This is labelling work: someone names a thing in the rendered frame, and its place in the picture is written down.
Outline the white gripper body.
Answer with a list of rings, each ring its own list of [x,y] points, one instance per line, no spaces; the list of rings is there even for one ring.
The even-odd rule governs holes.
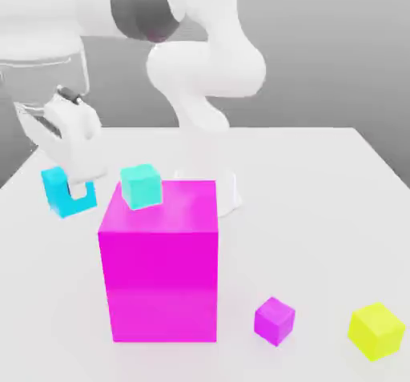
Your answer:
[[[60,94],[41,108],[14,104],[26,136],[66,173],[69,183],[93,181],[107,172],[103,129],[94,108]]]

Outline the small cyan cube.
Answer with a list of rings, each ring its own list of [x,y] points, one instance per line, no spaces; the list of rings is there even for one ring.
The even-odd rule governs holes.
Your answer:
[[[93,182],[86,182],[86,194],[79,199],[71,196],[65,171],[53,167],[41,172],[43,186],[50,208],[61,218],[66,218],[97,206]]]

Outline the small turquoise cube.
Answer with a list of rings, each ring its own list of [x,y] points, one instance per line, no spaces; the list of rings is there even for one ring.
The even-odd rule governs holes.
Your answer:
[[[131,210],[159,205],[163,201],[162,180],[149,163],[120,171],[122,196]]]

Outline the small purple cube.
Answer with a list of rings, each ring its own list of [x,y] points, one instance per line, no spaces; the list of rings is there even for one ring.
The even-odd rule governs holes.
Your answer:
[[[270,297],[255,311],[254,331],[278,347],[291,333],[294,321],[295,309]]]

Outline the small yellow cube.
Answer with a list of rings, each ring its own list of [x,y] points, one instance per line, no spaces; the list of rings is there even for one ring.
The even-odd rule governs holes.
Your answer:
[[[370,361],[400,349],[405,324],[382,303],[373,303],[352,313],[348,338]]]

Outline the large magenta box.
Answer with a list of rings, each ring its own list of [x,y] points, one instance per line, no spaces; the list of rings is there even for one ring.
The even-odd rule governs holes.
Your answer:
[[[115,342],[216,341],[215,182],[165,180],[162,203],[136,211],[116,187],[98,243]]]

